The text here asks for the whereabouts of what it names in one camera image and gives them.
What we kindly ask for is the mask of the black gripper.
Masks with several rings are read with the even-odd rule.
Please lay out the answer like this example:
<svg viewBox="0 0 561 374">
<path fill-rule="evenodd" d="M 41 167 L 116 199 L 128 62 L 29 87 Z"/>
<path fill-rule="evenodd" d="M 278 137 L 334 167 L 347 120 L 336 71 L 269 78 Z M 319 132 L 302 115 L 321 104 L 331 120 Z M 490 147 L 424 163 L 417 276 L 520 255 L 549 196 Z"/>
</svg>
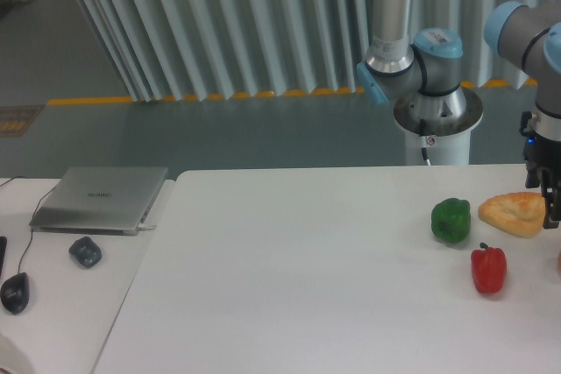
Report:
<svg viewBox="0 0 561 374">
<path fill-rule="evenodd" d="M 525 187 L 541 188 L 543 227 L 556 229 L 560 224 L 560 115 L 523 111 L 519 132 L 525 138 Z"/>
</svg>

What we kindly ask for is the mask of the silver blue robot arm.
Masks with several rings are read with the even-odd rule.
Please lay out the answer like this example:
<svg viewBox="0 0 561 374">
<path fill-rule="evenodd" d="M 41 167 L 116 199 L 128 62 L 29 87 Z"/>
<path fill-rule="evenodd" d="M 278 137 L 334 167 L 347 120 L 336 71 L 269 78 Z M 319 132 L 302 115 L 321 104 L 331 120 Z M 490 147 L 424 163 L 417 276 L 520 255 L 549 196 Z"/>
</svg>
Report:
<svg viewBox="0 0 561 374">
<path fill-rule="evenodd" d="M 394 120 L 413 136 L 410 158 L 427 166 L 460 164 L 469 150 L 438 141 L 468 136 L 482 117 L 480 99 L 460 86 L 461 38 L 444 28 L 408 34 L 412 0 L 382 0 L 374 37 L 357 66 L 360 85 L 372 102 L 394 101 Z M 543 226 L 560 222 L 560 0 L 539 7 L 506 2 L 486 20 L 483 37 L 503 59 L 537 83 L 535 108 L 523 113 L 525 185 L 545 201 Z"/>
</svg>

